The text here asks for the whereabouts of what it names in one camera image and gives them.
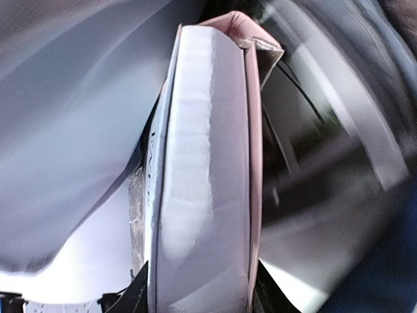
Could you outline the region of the pink flowered white book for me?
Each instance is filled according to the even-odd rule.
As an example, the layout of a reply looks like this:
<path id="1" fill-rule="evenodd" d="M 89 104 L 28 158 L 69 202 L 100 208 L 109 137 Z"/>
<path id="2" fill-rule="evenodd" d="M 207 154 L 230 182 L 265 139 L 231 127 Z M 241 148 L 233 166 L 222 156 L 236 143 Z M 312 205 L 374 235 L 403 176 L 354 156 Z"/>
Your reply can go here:
<path id="1" fill-rule="evenodd" d="M 177 31 L 149 134 L 149 312 L 249 312 L 263 200 L 261 89 L 283 55 L 242 12 Z"/>

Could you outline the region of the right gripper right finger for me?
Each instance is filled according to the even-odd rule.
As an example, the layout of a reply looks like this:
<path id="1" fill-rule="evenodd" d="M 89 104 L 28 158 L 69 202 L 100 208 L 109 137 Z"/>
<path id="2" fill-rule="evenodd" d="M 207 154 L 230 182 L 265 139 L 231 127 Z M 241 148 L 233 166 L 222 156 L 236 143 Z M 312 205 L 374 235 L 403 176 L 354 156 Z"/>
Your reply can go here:
<path id="1" fill-rule="evenodd" d="M 253 294 L 253 313 L 300 313 L 288 300 L 261 260 Z"/>

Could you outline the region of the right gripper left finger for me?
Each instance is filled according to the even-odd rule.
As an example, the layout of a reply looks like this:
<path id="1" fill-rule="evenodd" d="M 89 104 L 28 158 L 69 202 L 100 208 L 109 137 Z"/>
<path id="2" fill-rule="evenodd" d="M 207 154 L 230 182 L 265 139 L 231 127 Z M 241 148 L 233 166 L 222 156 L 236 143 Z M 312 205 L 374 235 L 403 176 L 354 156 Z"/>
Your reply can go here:
<path id="1" fill-rule="evenodd" d="M 114 313 L 148 313 L 148 272 L 146 261 L 130 285 L 118 293 L 104 293 L 100 298 L 102 312 Z"/>

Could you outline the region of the navy blue student backpack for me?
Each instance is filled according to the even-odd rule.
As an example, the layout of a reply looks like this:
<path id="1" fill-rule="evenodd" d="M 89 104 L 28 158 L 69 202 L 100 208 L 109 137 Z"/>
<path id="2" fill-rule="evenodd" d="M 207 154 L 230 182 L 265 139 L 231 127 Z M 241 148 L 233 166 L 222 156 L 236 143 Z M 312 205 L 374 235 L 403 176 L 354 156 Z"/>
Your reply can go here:
<path id="1" fill-rule="evenodd" d="M 283 49 L 258 261 L 307 274 L 319 312 L 415 312 L 415 1 L 2 1 L 1 269 L 44 270 L 131 180 L 133 281 L 178 28 L 232 11 Z"/>

